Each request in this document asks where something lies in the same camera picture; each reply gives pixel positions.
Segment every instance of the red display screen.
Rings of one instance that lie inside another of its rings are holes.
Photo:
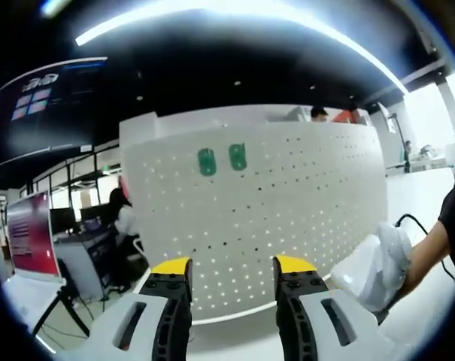
[[[8,233],[15,268],[59,275],[50,234],[48,193],[8,206]]]

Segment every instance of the white pegboard wall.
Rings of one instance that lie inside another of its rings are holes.
[[[230,165],[231,144],[245,144],[243,171]],[[214,176],[200,174],[202,148],[214,151]],[[149,263],[193,258],[194,320],[274,301],[277,253],[305,258],[327,275],[387,218],[372,127],[226,127],[138,144],[124,159]]]

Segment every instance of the white glove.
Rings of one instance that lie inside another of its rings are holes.
[[[335,285],[371,312],[393,300],[411,265],[411,242],[403,229],[381,223],[354,252],[331,270]]]

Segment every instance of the computer monitor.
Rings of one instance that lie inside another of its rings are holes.
[[[71,208],[50,209],[50,224],[53,235],[68,232],[70,229],[75,231],[77,221],[74,210]]]
[[[112,223],[109,205],[97,205],[95,207],[80,209],[82,221],[100,219],[102,226],[108,226]]]
[[[48,191],[8,206],[8,234],[15,272],[41,280],[61,279],[50,233]]]

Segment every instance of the ceiling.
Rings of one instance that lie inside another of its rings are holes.
[[[118,138],[121,120],[148,111],[162,116],[259,103],[365,108],[363,99],[392,84],[351,49],[281,20],[190,11],[136,22],[76,46],[74,39],[87,29],[146,2],[73,0],[47,20],[39,16],[40,0],[0,0],[0,86],[42,65],[108,56],[95,139],[101,144]],[[437,59],[415,26],[384,0],[290,3],[351,37],[397,78]],[[11,169],[3,171],[0,188],[21,187],[58,161],[17,163],[15,177]]]

